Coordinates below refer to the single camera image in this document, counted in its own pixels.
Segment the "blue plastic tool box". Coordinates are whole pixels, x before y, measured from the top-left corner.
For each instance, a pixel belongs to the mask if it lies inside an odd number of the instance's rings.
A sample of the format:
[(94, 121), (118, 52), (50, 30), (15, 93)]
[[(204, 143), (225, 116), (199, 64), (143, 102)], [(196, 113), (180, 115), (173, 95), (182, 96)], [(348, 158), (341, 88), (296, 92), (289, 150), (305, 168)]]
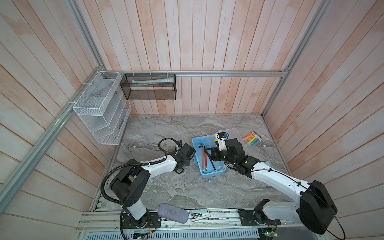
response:
[(219, 176), (227, 170), (224, 162), (211, 160), (211, 150), (217, 147), (214, 135), (193, 138), (192, 143), (196, 151), (194, 162), (198, 164), (203, 179)]

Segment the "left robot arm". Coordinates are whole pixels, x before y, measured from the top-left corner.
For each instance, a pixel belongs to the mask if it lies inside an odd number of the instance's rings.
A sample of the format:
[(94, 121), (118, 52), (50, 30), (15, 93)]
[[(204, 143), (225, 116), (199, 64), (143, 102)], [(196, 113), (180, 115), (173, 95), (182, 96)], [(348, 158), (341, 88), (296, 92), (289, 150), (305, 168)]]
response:
[(164, 173), (184, 172), (184, 165), (194, 157), (196, 150), (188, 144), (178, 141), (176, 150), (168, 152), (161, 149), (165, 156), (149, 162), (135, 159), (112, 169), (103, 178), (100, 191), (102, 196), (122, 208), (120, 228), (157, 228), (159, 220), (152, 220), (144, 206), (141, 196), (148, 183), (154, 177)]

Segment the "red handled hex key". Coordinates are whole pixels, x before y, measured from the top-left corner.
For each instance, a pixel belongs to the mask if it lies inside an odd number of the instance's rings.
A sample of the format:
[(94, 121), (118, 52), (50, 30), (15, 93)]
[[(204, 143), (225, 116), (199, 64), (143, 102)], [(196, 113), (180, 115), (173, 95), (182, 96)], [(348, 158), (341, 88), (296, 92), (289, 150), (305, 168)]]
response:
[(208, 163), (207, 163), (207, 153), (206, 153), (206, 147), (205, 147), (205, 154), (206, 154), (206, 170), (204, 171), (205, 173), (207, 172), (208, 170)]

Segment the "black hex key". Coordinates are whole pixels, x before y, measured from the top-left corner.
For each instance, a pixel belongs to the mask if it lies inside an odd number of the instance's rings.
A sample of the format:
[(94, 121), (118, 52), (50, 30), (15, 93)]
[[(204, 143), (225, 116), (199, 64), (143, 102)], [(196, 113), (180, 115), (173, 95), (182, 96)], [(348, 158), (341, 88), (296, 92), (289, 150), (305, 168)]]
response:
[(216, 167), (215, 167), (213, 161), (212, 161), (212, 160), (209, 160), (208, 157), (207, 157), (207, 163), (211, 163), (211, 166), (212, 166), (213, 170), (214, 170), (214, 171), (216, 170)]

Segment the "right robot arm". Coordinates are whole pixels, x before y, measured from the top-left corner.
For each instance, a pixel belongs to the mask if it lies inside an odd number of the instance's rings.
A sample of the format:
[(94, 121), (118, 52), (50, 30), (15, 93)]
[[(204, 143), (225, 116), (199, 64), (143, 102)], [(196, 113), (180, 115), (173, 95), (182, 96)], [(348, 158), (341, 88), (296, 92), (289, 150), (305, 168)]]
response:
[(337, 219), (338, 209), (323, 183), (298, 180), (271, 168), (247, 155), (237, 139), (216, 140), (215, 147), (205, 148), (204, 151), (211, 162), (224, 162), (237, 173), (261, 181), (293, 200), (291, 204), (268, 199), (260, 201), (251, 218), (256, 224), (270, 225), (276, 220), (297, 222), (313, 233), (322, 235)]

